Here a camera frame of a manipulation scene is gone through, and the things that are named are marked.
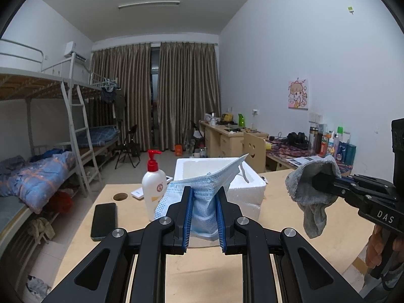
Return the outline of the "person right hand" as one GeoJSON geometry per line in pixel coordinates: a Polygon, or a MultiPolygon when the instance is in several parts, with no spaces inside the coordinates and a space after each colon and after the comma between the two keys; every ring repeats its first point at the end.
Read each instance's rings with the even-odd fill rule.
{"type": "MultiPolygon", "coordinates": [[[[394,243],[392,244],[392,248],[395,252],[398,252],[396,260],[397,263],[403,263],[403,236],[398,236],[394,243]]],[[[368,239],[368,246],[366,249],[366,266],[370,269],[374,269],[376,266],[379,266],[382,262],[382,252],[384,249],[384,243],[382,240],[382,227],[379,225],[375,225],[372,235],[368,239]]]]}

